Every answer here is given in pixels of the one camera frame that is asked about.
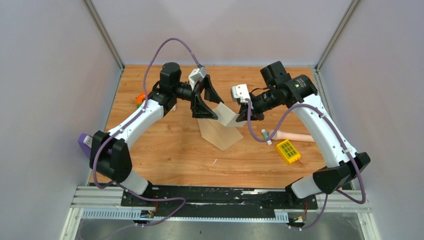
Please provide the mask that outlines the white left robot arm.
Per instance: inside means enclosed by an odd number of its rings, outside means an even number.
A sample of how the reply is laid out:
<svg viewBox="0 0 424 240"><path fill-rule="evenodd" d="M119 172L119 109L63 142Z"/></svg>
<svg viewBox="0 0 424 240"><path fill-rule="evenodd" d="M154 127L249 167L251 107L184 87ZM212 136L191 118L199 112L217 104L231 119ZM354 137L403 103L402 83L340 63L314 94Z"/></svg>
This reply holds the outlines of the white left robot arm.
<svg viewBox="0 0 424 240"><path fill-rule="evenodd" d="M155 122L162 119L177 104L177 100L190 102L195 119L218 120L218 115L205 101L221 103L223 100L213 88L210 75L199 65L181 81L181 68L175 62L162 66L159 80L153 86L142 105L126 120L109 132L97 131L91 140L89 167L117 185L134 192L134 200L140 206L149 206L153 193L149 181L133 170L130 149L138 138Z"/></svg>

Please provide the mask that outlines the lined letter paper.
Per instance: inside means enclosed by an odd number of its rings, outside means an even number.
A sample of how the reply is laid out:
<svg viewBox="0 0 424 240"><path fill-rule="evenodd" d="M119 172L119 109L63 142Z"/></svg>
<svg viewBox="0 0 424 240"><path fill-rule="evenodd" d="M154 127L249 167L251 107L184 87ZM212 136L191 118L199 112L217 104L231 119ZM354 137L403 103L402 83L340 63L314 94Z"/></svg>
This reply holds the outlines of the lined letter paper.
<svg viewBox="0 0 424 240"><path fill-rule="evenodd" d="M217 107L213 109L213 112L217 115L217 121L224 127L243 127L247 121L237 122L237 118L240 116L238 113L232 111L224 103L220 102Z"/></svg>

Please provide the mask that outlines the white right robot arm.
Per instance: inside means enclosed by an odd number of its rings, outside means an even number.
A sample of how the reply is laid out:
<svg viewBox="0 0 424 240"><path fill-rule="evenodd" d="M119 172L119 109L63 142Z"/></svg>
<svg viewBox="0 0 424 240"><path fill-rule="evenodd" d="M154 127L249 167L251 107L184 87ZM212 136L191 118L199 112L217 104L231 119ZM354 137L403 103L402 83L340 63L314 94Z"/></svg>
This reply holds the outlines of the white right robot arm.
<svg viewBox="0 0 424 240"><path fill-rule="evenodd" d="M262 68L260 73L265 83L264 92L255 95L246 84L231 88L231 97L240 106L236 120L246 121L252 132L252 121L262 121L266 111L286 106L287 111L276 129L290 112L294 112L314 139L325 162L325 167L286 186L286 204L298 209L305 203L306 197L339 192L342 186L354 179L359 182L361 199L348 194L345 197L363 204L366 192L361 172L371 162L370 157L366 152L358 152L343 136L325 109L312 80L304 74L291 77L280 61Z"/></svg>

